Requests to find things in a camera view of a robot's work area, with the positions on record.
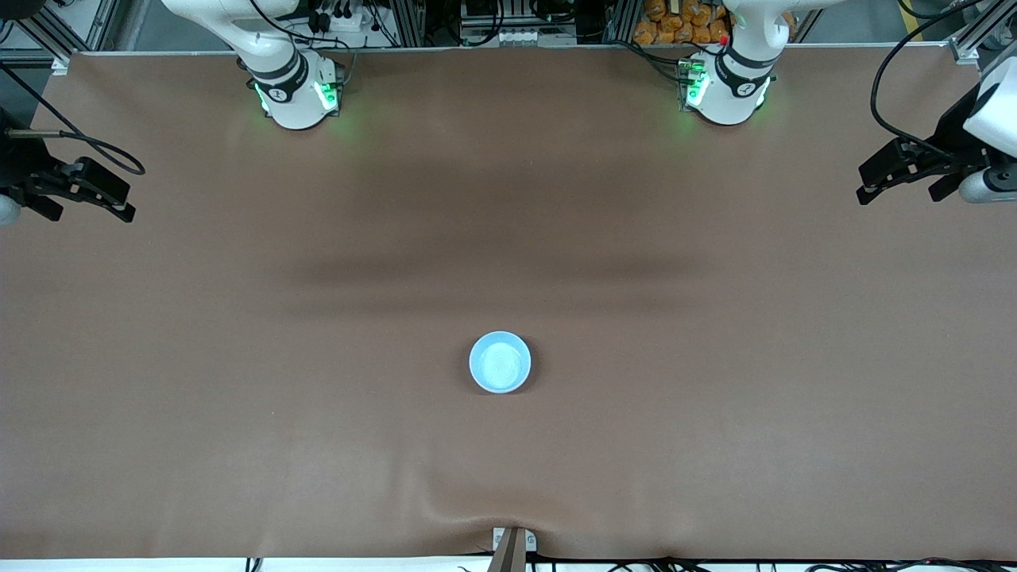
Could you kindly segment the white power strip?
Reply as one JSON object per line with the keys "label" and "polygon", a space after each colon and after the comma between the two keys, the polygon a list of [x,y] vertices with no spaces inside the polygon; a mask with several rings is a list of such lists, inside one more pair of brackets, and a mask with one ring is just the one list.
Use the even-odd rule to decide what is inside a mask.
{"label": "white power strip", "polygon": [[303,0],[308,25],[317,35],[360,33],[372,22],[363,0]]}

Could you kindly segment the aluminium corner frame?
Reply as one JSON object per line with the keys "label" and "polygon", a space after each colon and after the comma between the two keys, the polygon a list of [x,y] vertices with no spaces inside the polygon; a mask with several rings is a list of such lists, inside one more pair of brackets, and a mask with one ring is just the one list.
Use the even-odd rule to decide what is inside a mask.
{"label": "aluminium corner frame", "polygon": [[62,75],[77,53],[101,50],[125,0],[0,0],[0,61]]}
{"label": "aluminium corner frame", "polygon": [[994,55],[1017,43],[1017,0],[955,0],[951,6],[963,6],[963,28],[950,39],[958,63],[974,63],[980,50]]}

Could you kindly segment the white terminal block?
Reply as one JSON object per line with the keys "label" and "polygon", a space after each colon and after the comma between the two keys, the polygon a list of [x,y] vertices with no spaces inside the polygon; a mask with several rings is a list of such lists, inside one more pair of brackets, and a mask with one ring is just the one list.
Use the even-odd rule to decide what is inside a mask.
{"label": "white terminal block", "polygon": [[538,28],[502,28],[497,35],[490,28],[463,28],[460,45],[467,48],[526,47],[538,43]]}

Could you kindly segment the blue bowl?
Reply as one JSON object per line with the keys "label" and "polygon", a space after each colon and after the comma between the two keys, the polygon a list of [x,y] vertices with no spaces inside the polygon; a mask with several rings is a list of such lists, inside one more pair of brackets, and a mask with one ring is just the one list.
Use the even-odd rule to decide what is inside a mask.
{"label": "blue bowl", "polygon": [[470,349],[468,370],[475,383],[491,394],[522,388],[532,371],[532,352],[526,341],[508,330],[483,334]]}

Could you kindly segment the brown table mat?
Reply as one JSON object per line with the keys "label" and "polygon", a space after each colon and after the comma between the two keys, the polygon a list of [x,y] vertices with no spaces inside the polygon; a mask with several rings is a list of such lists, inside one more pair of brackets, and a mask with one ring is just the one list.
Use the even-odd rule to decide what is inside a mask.
{"label": "brown table mat", "polygon": [[[872,205],[880,48],[718,128],[620,48],[370,53],[265,118],[230,56],[46,97],[137,217],[0,228],[0,558],[1017,560],[1017,205]],[[527,342],[522,388],[468,370]]]}

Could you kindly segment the orange snack pile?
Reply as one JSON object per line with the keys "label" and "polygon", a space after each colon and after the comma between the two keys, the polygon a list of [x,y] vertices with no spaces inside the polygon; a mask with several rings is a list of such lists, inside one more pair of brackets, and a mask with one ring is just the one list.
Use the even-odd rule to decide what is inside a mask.
{"label": "orange snack pile", "polygon": [[816,10],[813,0],[643,0],[637,44],[720,44],[779,51],[791,39],[786,14]]}

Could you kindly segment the aluminium frame post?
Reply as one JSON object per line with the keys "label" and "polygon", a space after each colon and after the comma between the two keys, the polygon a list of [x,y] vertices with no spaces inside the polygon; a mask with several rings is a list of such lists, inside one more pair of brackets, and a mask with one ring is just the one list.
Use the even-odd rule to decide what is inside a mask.
{"label": "aluminium frame post", "polygon": [[601,35],[604,44],[613,41],[632,42],[636,25],[644,15],[643,0],[604,0],[605,25]]}
{"label": "aluminium frame post", "polygon": [[429,0],[386,0],[396,25],[397,46],[424,48],[429,44],[427,5]]}

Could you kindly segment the metal table clamp bracket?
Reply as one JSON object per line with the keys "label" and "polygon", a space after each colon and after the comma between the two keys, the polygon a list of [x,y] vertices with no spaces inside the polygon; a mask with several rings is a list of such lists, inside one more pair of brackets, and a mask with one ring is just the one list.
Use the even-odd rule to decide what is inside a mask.
{"label": "metal table clamp bracket", "polygon": [[537,552],[536,533],[526,528],[494,528],[493,557],[486,572],[531,572],[528,558]]}

